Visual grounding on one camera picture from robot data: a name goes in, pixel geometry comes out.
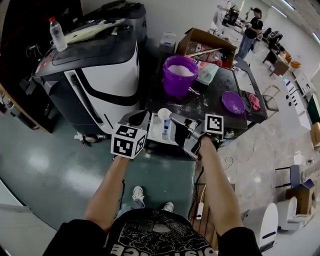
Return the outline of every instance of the white cable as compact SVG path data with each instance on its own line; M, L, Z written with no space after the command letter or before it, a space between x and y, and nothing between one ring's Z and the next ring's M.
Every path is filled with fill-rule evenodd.
M241 160L235 160L235 161L234 161L234 159L233 159L231 156L227 156L227 157L225 158L225 163L228 164L229 166L228 166L226 169L224 169L224 171L228 170L228 169L229 169L234 163L236 163L236 162L240 162L240 163L247 163L247 162L249 162L249 160L251 159L251 157L252 157L253 154L255 153L256 142L257 142L258 139L259 139L259 137L257 137L257 138L255 139L254 144L253 144L252 154L249 156L249 158L248 158L247 161L241 161ZM231 158L231 159L232 159L232 163L227 163L227 159L228 159L228 158Z
M224 171L228 170L228 169L229 169L234 163L236 163L236 162L240 162L240 163L247 163L247 162L249 162L249 160L251 159L251 157L252 157L252 156L254 155L254 153L255 153L255 147L256 147L256 142L257 142L258 138L259 138L259 137L257 137L257 138L255 139L255 141L254 141L253 149L252 149L252 154L250 155L250 157L248 158L247 161L241 161L241 160L236 160L236 161L234 161L234 159L233 159L231 156L227 156L227 157L225 158L225 163L228 164L229 166L228 166L226 169L224 169ZM273 164L272 164L272 175L271 175L271 198L270 198L270 203L272 203L272 202L273 202L273 195L274 195L274 175L275 175L275 162L276 162L276 157L277 157L277 150L276 150L276 148L275 148L274 143L273 143L270 139L268 139L268 138L266 138L266 137L264 137L264 138L265 138L266 140L268 140L269 142L271 142L272 147L273 147L273 149L274 149L274 159L273 159ZM227 163L227 159L228 159L228 158L232 159L232 163Z
M206 186L207 186L207 184L204 185L204 188L202 190L202 194L201 194L201 197L200 197L200 203L202 202L202 197L204 196L204 193L205 193L205 190L206 190Z

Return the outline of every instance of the person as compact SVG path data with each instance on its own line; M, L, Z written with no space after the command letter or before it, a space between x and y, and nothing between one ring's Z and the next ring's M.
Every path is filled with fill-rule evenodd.
M261 256L254 232L243 226L236 194L209 137L200 139L199 154L210 213L219 235L219 253ZM122 208L114 219L128 163L127 158L115 157L88 203L84 220L63 223L43 255L217 255L188 220L173 213L172 203L162 210L145 208L141 187L133 191L134 205Z
M215 30L216 28L223 32L223 25L222 22L225 18L225 15L228 13L229 9L231 8L231 1L229 0L220 0L217 10L214 14L213 21L211 23L210 29Z
M258 34L262 32L264 26L262 12L259 8L253 9L254 18L250 21L251 27L248 27L243 35L239 52L235 56L235 60L244 60L250 50L251 45L255 42Z

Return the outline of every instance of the plastic water bottle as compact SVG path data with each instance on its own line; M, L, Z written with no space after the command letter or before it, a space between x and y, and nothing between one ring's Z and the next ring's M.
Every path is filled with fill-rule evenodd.
M64 33L62 32L62 28L59 22L56 21L55 17L51 17L49 21L50 21L50 34L52 36L53 43L57 51L62 52L68 47Z

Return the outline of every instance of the purple bowl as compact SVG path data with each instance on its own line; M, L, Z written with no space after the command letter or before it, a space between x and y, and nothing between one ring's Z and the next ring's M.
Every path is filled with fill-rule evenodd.
M234 114L243 114L245 112L245 103L243 99L233 91L225 91L221 97L223 105Z
M184 66L192 72L193 76L180 76L172 73L169 67L172 65ZM183 97L188 93L189 87L193 85L198 77L198 66L194 61L185 56L171 56L163 64L164 90L167 94L176 97Z

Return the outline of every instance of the ceiling light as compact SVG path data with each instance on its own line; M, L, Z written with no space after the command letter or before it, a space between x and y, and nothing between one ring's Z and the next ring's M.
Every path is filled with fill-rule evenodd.
M283 12L281 12L280 10L278 10L276 7L274 7L273 5L271 5L271 7L275 10L277 10L279 13L281 13L284 17L288 18L287 15L285 15Z
M314 36L315 40L318 42L318 44L320 45L320 39L317 36L317 34L313 32L313 36Z
M291 5L291 3L288 3L285 0L281 0L281 2L283 2L287 7L289 7L291 10L295 10L295 8Z

